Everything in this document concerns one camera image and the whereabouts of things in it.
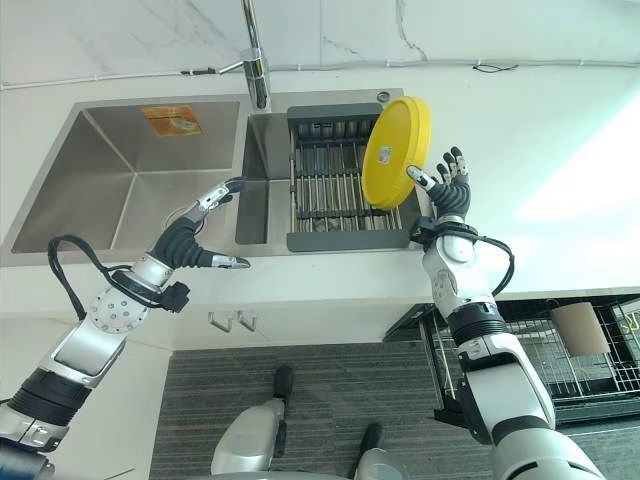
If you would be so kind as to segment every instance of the yellow plate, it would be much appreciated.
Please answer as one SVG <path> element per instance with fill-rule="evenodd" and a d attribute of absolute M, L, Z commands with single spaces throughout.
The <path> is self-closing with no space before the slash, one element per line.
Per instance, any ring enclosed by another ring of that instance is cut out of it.
<path fill-rule="evenodd" d="M 409 165 L 423 168 L 431 140 L 431 114 L 424 100 L 393 101 L 373 127 L 362 166 L 362 191 L 374 208 L 390 210 L 411 193 Z"/>

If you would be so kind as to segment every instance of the stainless steel sink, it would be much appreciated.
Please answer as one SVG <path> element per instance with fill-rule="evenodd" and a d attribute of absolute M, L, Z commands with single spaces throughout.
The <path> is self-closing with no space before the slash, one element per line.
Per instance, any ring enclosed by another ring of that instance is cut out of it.
<path fill-rule="evenodd" d="M 239 245 L 285 245 L 289 216 L 289 133 L 286 114 L 247 120 L 235 241 Z"/>
<path fill-rule="evenodd" d="M 24 220 L 16 219 L 15 239 L 10 232 L 5 240 L 3 264 L 16 254 L 41 256 L 63 233 L 84 238 L 103 258 L 110 253 L 106 259 L 143 251 L 182 208 L 232 176 L 240 97 L 189 102 L 201 133 L 173 136 L 160 136 L 141 109 L 184 101 L 76 105 L 25 201 Z M 200 241 L 215 246 L 223 228 L 224 215 L 209 216 Z"/>
<path fill-rule="evenodd" d="M 75 104 L 0 247 L 0 264 L 44 265 L 49 239 L 63 233 L 86 239 L 105 262 L 134 260 L 199 194 L 239 175 L 249 179 L 245 189 L 207 217 L 198 241 L 230 255 L 290 255 L 287 110 L 377 102 L 379 92 L 274 93 L 271 113 L 256 113 L 248 95 Z M 159 136 L 141 109 L 169 105 L 190 106 L 202 132 Z M 87 261 L 77 251 L 62 260 Z"/>

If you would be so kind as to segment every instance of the dish rack drawer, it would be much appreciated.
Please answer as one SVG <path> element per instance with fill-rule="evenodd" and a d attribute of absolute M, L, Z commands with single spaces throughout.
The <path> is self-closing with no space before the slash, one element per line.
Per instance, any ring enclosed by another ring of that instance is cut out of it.
<path fill-rule="evenodd" d="M 362 192 L 367 141 L 377 103 L 291 107 L 292 252 L 405 248 L 420 216 L 415 190 L 390 211 L 372 208 Z"/>

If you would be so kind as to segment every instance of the chrome faucet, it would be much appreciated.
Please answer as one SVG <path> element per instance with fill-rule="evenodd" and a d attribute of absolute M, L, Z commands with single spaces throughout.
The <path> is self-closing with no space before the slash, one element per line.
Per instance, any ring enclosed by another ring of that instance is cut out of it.
<path fill-rule="evenodd" d="M 249 33 L 251 47 L 240 52 L 239 62 L 219 69 L 218 73 L 223 75 L 243 67 L 253 106 L 259 110 L 264 110 L 269 105 L 269 65 L 267 58 L 264 56 L 264 51 L 260 46 L 253 0 L 241 1 L 244 17 L 247 21 L 247 31 Z"/>

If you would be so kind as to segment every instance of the metal rack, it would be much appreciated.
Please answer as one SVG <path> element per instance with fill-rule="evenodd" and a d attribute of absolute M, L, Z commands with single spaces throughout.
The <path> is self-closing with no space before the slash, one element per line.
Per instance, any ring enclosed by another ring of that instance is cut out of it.
<path fill-rule="evenodd" d="M 413 192 L 390 211 L 373 208 L 362 190 L 362 166 L 379 104 L 292 107 L 291 251 L 404 248 L 420 216 Z"/>
<path fill-rule="evenodd" d="M 507 319 L 509 331 L 518 337 L 547 386 L 560 423 L 640 413 L 640 311 L 624 312 L 617 302 L 593 306 L 611 350 L 608 353 L 571 357 L 546 309 Z M 436 419 L 462 425 L 455 400 L 462 370 L 454 341 L 435 309 L 420 322 L 440 395 Z"/>
<path fill-rule="evenodd" d="M 339 130 L 335 124 L 332 130 Z M 368 125 L 362 130 L 368 133 Z M 366 143 L 343 138 L 294 147 L 291 168 L 295 232 L 351 232 L 402 228 L 400 210 L 374 209 L 362 193 Z"/>

